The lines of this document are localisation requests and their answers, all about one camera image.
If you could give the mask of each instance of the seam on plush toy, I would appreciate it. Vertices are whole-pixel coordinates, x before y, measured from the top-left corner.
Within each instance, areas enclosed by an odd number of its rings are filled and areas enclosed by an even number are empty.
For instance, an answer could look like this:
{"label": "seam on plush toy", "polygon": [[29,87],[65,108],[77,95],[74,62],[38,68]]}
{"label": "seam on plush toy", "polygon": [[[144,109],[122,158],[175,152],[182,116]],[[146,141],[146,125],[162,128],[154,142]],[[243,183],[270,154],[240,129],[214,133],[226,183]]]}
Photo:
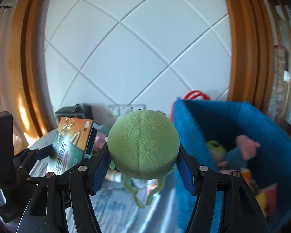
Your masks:
{"label": "seam on plush toy", "polygon": [[139,173],[139,176],[141,176],[141,172],[140,172],[140,137],[141,137],[141,123],[142,123],[142,120],[143,120],[143,115],[142,115],[142,112],[140,111],[140,120],[139,120],[139,127],[138,127],[138,135],[137,135],[137,145],[138,145],[138,155],[137,155],[137,162],[138,162],[138,173]]}

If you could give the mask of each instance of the white tiled wall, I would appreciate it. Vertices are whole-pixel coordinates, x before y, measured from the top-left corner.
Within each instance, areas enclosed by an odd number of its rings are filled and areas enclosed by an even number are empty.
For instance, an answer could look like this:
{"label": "white tiled wall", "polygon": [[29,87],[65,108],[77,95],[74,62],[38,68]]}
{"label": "white tiled wall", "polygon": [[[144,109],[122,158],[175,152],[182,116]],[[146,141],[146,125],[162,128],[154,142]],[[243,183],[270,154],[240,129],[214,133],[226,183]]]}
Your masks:
{"label": "white tiled wall", "polygon": [[145,104],[168,116],[177,97],[202,90],[225,100],[230,26],[225,0],[44,0],[38,73],[50,118],[93,105],[101,124],[110,104]]}

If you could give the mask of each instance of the plush frog head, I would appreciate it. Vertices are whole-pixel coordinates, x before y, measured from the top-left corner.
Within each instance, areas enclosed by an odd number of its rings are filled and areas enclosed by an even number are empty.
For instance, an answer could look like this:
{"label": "plush frog head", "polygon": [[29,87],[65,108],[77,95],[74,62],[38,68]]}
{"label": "plush frog head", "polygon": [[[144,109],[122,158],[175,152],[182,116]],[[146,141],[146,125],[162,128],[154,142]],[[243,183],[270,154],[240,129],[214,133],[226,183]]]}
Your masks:
{"label": "plush frog head", "polygon": [[113,163],[123,174],[126,189],[133,194],[136,204],[145,206],[136,197],[137,189],[129,184],[130,178],[157,179],[158,186],[147,198],[163,189],[165,175],[176,162],[179,153],[179,134],[172,122],[162,113],[152,110],[129,112],[118,119],[108,137],[108,148]]}

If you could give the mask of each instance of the pink plush toy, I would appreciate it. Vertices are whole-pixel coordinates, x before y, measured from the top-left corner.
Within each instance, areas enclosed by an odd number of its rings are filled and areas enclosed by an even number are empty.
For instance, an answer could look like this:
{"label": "pink plush toy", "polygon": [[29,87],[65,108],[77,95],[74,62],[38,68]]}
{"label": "pink plush toy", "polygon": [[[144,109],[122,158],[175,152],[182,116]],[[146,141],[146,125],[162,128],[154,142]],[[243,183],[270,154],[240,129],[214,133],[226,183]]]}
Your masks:
{"label": "pink plush toy", "polygon": [[219,167],[225,166],[226,169],[240,170],[247,168],[248,160],[257,155],[257,148],[260,144],[252,141],[245,135],[236,137],[236,148],[227,152],[223,161],[218,164]]}

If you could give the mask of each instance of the silver screw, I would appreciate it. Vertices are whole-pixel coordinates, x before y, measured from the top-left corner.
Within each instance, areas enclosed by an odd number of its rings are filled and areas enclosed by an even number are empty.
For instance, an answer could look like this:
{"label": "silver screw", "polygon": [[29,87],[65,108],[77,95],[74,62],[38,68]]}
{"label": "silver screw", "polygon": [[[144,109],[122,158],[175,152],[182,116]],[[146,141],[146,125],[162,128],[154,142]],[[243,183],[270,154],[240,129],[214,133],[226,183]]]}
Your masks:
{"label": "silver screw", "polygon": [[237,172],[237,171],[234,171],[233,172],[233,176],[236,177],[236,178],[239,178],[241,176],[241,173]]}
{"label": "silver screw", "polygon": [[84,172],[87,169],[86,166],[79,166],[78,170],[79,172]]}
{"label": "silver screw", "polygon": [[48,172],[47,174],[45,174],[45,177],[47,178],[52,178],[54,176],[53,172]]}
{"label": "silver screw", "polygon": [[200,166],[199,170],[201,170],[203,172],[207,172],[208,171],[208,167],[207,166]]}

